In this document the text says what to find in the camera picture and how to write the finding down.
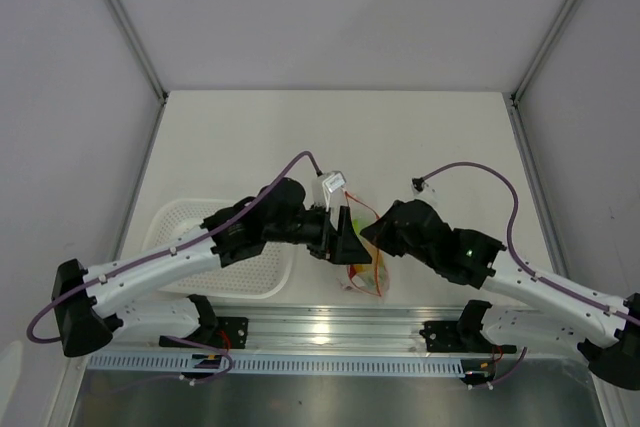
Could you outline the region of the green apple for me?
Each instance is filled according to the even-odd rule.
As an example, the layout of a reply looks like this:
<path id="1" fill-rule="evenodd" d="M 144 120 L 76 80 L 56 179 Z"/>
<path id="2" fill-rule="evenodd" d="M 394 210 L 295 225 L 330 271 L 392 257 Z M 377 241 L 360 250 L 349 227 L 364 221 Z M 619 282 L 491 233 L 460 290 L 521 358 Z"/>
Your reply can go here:
<path id="1" fill-rule="evenodd" d="M 352 218 L 352 226 L 356 233 L 359 233 L 367 226 L 367 219 L 361 215 L 354 215 Z"/>

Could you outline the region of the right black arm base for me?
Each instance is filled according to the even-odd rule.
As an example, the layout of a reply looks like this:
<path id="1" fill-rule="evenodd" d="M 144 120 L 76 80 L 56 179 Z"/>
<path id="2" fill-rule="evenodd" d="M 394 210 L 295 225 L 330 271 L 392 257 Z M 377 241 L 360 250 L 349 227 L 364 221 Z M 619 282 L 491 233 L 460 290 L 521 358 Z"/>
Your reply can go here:
<path id="1" fill-rule="evenodd" d="M 487 340 L 479 327 L 457 321 L 426 321 L 419 330 L 431 353 L 515 354 L 518 348 L 510 344 L 494 344 Z"/>

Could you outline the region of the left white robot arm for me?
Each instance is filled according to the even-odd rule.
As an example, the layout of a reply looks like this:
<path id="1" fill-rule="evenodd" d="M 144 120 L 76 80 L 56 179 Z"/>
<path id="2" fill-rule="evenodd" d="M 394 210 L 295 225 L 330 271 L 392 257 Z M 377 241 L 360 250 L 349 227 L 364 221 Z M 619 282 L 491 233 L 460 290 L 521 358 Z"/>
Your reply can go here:
<path id="1" fill-rule="evenodd" d="M 113 264 L 84 267 L 72 259 L 56 272 L 52 301 L 68 358 L 92 354 L 113 341 L 164 348 L 233 347 L 206 296 L 174 301 L 148 294 L 203 272 L 225 272 L 257 257 L 268 244 L 303 245 L 334 265 L 371 261 L 353 229 L 350 209 L 326 202 L 304 205 L 304 187 L 282 178 L 204 218 L 195 227 L 144 254 Z"/>

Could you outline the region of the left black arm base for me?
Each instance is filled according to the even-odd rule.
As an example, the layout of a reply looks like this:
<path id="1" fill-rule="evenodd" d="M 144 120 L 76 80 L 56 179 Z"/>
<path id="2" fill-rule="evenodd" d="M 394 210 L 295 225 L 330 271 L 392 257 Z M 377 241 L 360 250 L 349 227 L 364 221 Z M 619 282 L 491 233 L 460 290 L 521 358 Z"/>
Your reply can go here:
<path id="1" fill-rule="evenodd" d="M 246 317 L 217 317 L 215 321 L 198 327 L 183 340 L 218 349 L 244 349 L 249 330 Z"/>

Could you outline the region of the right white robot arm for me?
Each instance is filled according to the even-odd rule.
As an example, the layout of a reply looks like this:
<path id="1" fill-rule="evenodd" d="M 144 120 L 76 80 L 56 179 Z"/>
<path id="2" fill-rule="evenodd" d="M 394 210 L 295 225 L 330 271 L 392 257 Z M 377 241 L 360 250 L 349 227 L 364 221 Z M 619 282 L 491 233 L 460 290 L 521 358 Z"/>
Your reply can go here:
<path id="1" fill-rule="evenodd" d="M 518 261 L 499 240 L 452 228 L 422 200 L 397 201 L 361 231 L 394 257 L 411 256 L 447 281 L 509 297 L 516 311 L 469 301 L 459 319 L 425 324 L 430 352 L 562 355 L 615 387 L 639 388 L 639 297 L 621 298 L 582 287 Z"/>

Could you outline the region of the white perforated plastic basket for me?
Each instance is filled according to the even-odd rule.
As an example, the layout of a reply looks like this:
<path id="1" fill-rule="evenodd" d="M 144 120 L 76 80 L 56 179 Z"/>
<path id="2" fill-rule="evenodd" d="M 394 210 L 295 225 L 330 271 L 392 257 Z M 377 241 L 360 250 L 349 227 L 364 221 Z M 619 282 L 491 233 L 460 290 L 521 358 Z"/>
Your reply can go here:
<path id="1" fill-rule="evenodd" d="M 147 231 L 145 250 L 176 240 L 218 210 L 231 206 L 228 200 L 176 199 L 156 213 Z M 262 253 L 221 272 L 207 271 L 173 282 L 160 290 L 175 294 L 198 294 L 224 299 L 262 300 L 279 292 L 289 279 L 297 248 L 269 243 Z"/>

